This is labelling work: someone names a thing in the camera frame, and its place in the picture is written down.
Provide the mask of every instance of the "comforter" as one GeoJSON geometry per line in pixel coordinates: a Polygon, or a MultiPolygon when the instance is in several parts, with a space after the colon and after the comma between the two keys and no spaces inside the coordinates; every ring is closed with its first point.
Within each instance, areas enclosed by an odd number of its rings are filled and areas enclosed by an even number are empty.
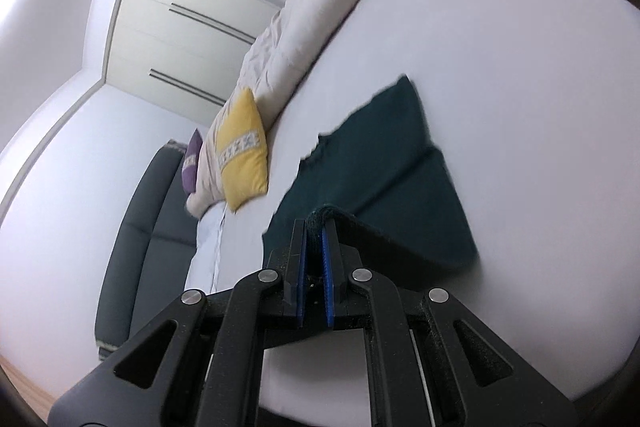
{"type": "Polygon", "coordinates": [[[289,102],[296,86],[314,63],[331,35],[359,0],[286,0],[267,29],[256,39],[242,62],[236,89],[216,116],[198,160],[196,191],[187,209],[200,219],[224,190],[216,157],[216,134],[239,91],[249,87],[265,132],[289,102]]]}

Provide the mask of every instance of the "white sheet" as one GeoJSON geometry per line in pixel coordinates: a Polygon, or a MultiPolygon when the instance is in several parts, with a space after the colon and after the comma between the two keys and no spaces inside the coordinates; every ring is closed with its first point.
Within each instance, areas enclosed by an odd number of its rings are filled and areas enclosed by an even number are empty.
{"type": "Polygon", "coordinates": [[[225,222],[226,203],[219,201],[202,216],[196,231],[196,253],[191,259],[184,289],[215,293],[220,263],[220,238],[225,222]]]}
{"type": "MultiPolygon", "coordinates": [[[[640,335],[638,49],[625,0],[361,0],[270,134],[268,194],[226,216],[218,288],[260,269],[262,232],[318,133],[406,73],[479,248],[475,268],[443,285],[580,396],[640,335]]],[[[366,378],[340,375],[330,350],[287,366],[268,353],[262,404],[368,425],[350,413],[368,407],[366,378]]]]}

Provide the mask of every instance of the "dark green towel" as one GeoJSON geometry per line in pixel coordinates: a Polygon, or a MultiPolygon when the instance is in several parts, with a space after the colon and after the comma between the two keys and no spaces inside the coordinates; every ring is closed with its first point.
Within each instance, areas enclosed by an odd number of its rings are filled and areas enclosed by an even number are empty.
{"type": "Polygon", "coordinates": [[[295,219],[327,204],[416,254],[409,262],[389,256],[391,271],[405,266],[423,274],[431,266],[441,273],[466,267],[476,257],[444,158],[431,143],[420,100],[405,76],[333,134],[319,136],[262,236],[265,261],[271,250],[289,244],[295,219]],[[417,266],[416,260],[424,263],[417,266]]]}

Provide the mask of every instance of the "white wardrobe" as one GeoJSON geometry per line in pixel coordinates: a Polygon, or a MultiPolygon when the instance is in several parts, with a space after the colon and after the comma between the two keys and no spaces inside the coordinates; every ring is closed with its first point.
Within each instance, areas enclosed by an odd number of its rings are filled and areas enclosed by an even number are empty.
{"type": "Polygon", "coordinates": [[[106,81],[209,125],[278,10],[265,0],[122,0],[106,81]]]}

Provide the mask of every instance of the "purple pillow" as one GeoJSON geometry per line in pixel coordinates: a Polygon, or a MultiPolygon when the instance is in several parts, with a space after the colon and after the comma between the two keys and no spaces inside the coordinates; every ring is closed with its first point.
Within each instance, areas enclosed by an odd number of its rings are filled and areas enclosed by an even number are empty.
{"type": "Polygon", "coordinates": [[[187,194],[192,194],[196,191],[200,149],[202,149],[202,136],[200,131],[196,129],[187,146],[187,152],[184,154],[184,163],[182,164],[182,188],[187,194]]]}

